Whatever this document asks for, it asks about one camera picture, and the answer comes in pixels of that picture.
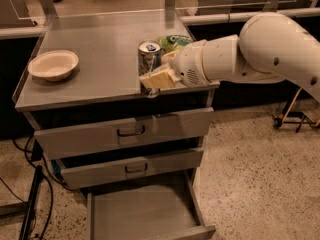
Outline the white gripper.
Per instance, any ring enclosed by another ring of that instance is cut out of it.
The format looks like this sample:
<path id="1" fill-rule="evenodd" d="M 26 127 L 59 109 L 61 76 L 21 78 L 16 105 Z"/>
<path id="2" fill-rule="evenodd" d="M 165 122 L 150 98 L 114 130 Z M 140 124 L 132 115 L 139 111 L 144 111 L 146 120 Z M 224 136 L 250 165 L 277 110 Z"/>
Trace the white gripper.
<path id="1" fill-rule="evenodd" d="M 171 63 L 173 69 L 165 68 L 157 72 L 147 73 L 139 77 L 140 82 L 145 88 L 173 88 L 178 82 L 190 88 L 208 86 L 210 81 L 203 72 L 202 49 L 206 40 L 190 43 L 180 51 L 174 50 L 164 54 L 161 63 Z"/>

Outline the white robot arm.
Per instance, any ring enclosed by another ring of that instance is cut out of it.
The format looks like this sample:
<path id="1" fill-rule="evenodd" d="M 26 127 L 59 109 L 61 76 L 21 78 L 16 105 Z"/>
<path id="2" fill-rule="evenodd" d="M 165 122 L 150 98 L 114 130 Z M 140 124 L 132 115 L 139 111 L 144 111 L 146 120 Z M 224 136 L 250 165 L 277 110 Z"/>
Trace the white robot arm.
<path id="1" fill-rule="evenodd" d="M 189 88 L 215 81 L 268 84 L 288 80 L 320 101 L 320 42 L 291 18 L 260 13 L 238 35 L 190 43 L 139 77 L 142 86 Z"/>

